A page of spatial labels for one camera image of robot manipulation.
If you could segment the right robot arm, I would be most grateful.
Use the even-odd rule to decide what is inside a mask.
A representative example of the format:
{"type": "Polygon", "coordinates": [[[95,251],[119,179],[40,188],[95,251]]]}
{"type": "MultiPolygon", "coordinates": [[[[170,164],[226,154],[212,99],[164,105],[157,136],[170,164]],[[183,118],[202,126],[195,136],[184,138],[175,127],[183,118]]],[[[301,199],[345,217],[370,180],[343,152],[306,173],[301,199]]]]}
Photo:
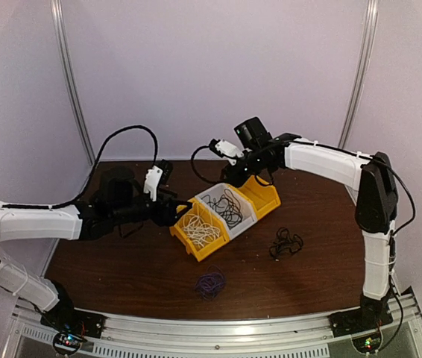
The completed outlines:
{"type": "Polygon", "coordinates": [[[307,172],[334,181],[357,193],[355,220],[365,246],[365,279],[354,321],[370,329],[382,317],[390,297],[391,272],[396,259],[395,221],[398,193],[386,154],[360,154],[334,148],[300,135],[272,136],[257,117],[237,125],[241,146],[214,139],[212,150],[227,160],[221,180],[241,187],[262,171],[307,172]]]}

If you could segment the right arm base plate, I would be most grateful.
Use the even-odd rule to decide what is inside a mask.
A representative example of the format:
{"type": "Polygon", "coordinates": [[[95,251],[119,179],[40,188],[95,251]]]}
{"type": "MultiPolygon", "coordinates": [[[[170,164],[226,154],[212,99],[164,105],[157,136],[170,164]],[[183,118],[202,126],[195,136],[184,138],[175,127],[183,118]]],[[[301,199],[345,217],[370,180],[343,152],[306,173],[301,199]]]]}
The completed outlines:
{"type": "Polygon", "coordinates": [[[360,307],[333,313],[329,321],[334,337],[340,337],[375,330],[380,325],[392,323],[393,317],[386,310],[376,313],[360,307]]]}

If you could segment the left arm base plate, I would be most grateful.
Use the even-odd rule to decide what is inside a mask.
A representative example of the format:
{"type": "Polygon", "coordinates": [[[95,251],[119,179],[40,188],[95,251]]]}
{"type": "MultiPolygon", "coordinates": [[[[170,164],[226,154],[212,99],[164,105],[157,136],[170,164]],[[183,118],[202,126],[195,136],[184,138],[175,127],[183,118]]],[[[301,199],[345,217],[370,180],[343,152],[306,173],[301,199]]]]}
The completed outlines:
{"type": "Polygon", "coordinates": [[[78,337],[101,338],[105,323],[105,316],[102,314],[76,309],[64,313],[38,310],[38,313],[41,315],[40,323],[57,332],[72,333],[78,337]]]}

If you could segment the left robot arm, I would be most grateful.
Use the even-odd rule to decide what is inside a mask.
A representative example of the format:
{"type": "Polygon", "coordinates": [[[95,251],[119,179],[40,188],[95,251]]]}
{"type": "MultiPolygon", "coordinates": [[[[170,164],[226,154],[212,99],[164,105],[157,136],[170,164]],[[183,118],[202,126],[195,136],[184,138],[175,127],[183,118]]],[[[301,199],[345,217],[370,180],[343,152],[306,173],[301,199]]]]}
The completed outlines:
{"type": "MultiPolygon", "coordinates": [[[[133,171],[118,166],[103,172],[99,187],[89,200],[74,199],[69,204],[27,205],[0,202],[0,243],[25,239],[100,239],[124,224],[151,220],[171,227],[192,209],[192,203],[177,199],[162,188],[170,170],[152,166],[139,183],[133,171]]],[[[0,287],[32,303],[49,321],[64,331],[80,323],[66,290],[0,253],[0,287]]]]}

